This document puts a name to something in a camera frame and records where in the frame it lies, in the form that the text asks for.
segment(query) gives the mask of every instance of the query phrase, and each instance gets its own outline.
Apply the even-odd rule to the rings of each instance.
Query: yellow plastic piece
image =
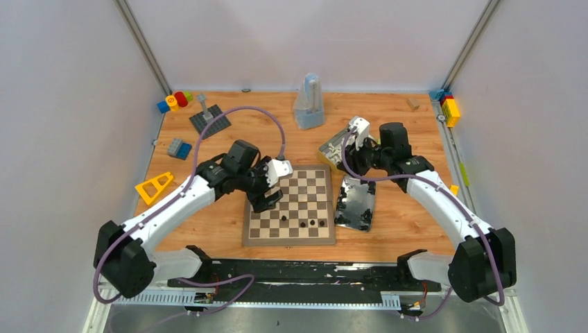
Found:
[[[159,182],[161,178],[167,178],[163,184]],[[141,184],[135,186],[135,189],[137,190],[137,192],[139,192],[139,195],[141,196],[143,201],[145,201],[147,206],[151,206],[151,204],[153,204],[157,200],[157,198],[159,198],[159,196],[163,193],[166,187],[168,187],[171,184],[172,180],[173,175],[171,174],[171,172],[168,171],[162,173],[157,177],[153,177],[150,180],[142,182]],[[149,196],[149,194],[147,194],[147,191],[145,190],[146,185],[153,185],[156,188],[157,193],[154,196]]]
[[[469,187],[469,179],[467,178],[467,173],[465,172],[465,165],[463,165],[462,162],[460,162],[460,171],[463,178],[463,183],[465,186]]]
[[[454,194],[454,196],[458,196],[458,192],[459,192],[459,186],[458,185],[452,185],[449,188],[449,191],[451,191],[451,193]]]
[[[178,101],[175,99],[173,95],[169,95],[166,97],[166,103],[167,105],[169,105],[169,109],[172,111],[178,111],[180,109]]]
[[[458,105],[455,99],[445,99],[445,103],[441,106],[443,114],[447,118],[447,127],[454,127],[460,118]]]

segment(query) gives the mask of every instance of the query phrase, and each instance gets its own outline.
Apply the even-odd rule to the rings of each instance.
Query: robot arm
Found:
[[[117,246],[102,269],[103,276],[124,297],[134,297],[151,282],[193,277],[202,264],[198,253],[188,248],[159,253],[155,252],[155,248],[188,217],[235,189],[247,194],[254,212],[262,212],[281,199],[282,191],[268,197],[265,193],[274,187],[280,178],[291,175],[292,166],[287,160],[274,160],[266,156],[251,167],[258,153],[257,147],[238,140],[229,153],[201,163],[191,183],[191,177],[188,177],[174,192],[143,214],[125,221],[120,226],[112,221],[104,224],[98,234],[94,267],[116,239],[138,225],[138,231]],[[179,199],[154,216],[149,223],[143,224],[146,216],[168,204],[177,195],[180,195]]]
[[[464,212],[442,191],[451,194],[441,180],[433,165],[424,157],[412,154],[408,143],[408,133],[402,123],[385,123],[380,126],[381,144],[369,137],[369,123],[355,117],[349,122],[348,130],[355,133],[347,140],[345,161],[350,169],[360,176],[368,170],[383,169],[389,176],[415,175],[426,178],[435,186],[414,178],[393,180],[400,188],[418,201],[443,228],[453,247],[454,256],[434,255],[426,250],[416,250],[398,258],[403,272],[402,278],[410,280],[429,280],[453,287],[465,302],[477,300],[497,290],[496,280],[481,236],[473,228],[477,223],[490,243],[499,275],[504,287],[515,284],[515,239],[505,228],[495,230],[482,221],[462,204]],[[347,171],[341,162],[338,168]],[[472,218],[466,220],[464,213]]]

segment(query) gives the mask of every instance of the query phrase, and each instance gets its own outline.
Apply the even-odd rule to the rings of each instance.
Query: chessboard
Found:
[[[266,195],[281,189],[275,208],[254,213],[245,200],[244,246],[334,245],[331,173],[326,164],[293,166]]]

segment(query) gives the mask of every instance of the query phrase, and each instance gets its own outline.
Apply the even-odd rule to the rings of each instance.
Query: yellow lego brick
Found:
[[[452,185],[449,188],[449,191],[451,191],[451,193],[454,194],[454,196],[458,196],[458,192],[459,192],[459,186],[458,185]]]
[[[178,100],[175,99],[174,95],[169,95],[166,97],[166,103],[169,105],[169,109],[172,111],[178,111],[180,106],[178,105]]]
[[[445,99],[445,103],[441,107],[443,114],[447,118],[447,127],[454,127],[460,118],[458,105],[455,99]]]
[[[163,184],[159,181],[159,179],[161,179],[161,178],[166,178],[166,180]],[[145,203],[148,206],[151,206],[157,200],[157,198],[159,198],[159,196],[162,195],[162,193],[166,189],[166,187],[168,187],[171,184],[172,180],[173,180],[173,175],[171,174],[171,172],[168,171],[168,172],[162,173],[161,175],[159,175],[157,177],[153,177],[150,180],[146,180],[146,181],[142,182],[141,184],[138,184],[137,186],[135,186],[135,189],[137,190],[137,192],[139,192],[139,195],[145,201]],[[149,196],[149,194],[147,194],[147,191],[145,190],[146,185],[153,185],[155,187],[155,189],[157,190],[157,193],[155,193],[153,196]]]

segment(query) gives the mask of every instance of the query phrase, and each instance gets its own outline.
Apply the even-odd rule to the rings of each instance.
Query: gray lego baseplate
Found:
[[[175,138],[167,148],[167,155],[171,157],[175,157],[178,154],[178,150],[180,150],[180,146],[182,145],[182,140]]]
[[[216,104],[208,108],[208,111],[212,113],[213,117],[216,117],[223,113],[223,111],[221,111],[221,108],[219,108]],[[198,133],[202,133],[202,130],[204,130],[204,127],[207,125],[207,122],[204,119],[204,112],[199,112],[190,117],[190,122],[192,123],[192,125],[194,125],[194,128],[198,131]],[[206,131],[204,138],[206,139],[211,135],[216,134],[229,126],[231,126],[231,122],[229,121],[229,119],[227,119],[227,117],[220,118],[218,121],[212,124],[212,126]]]

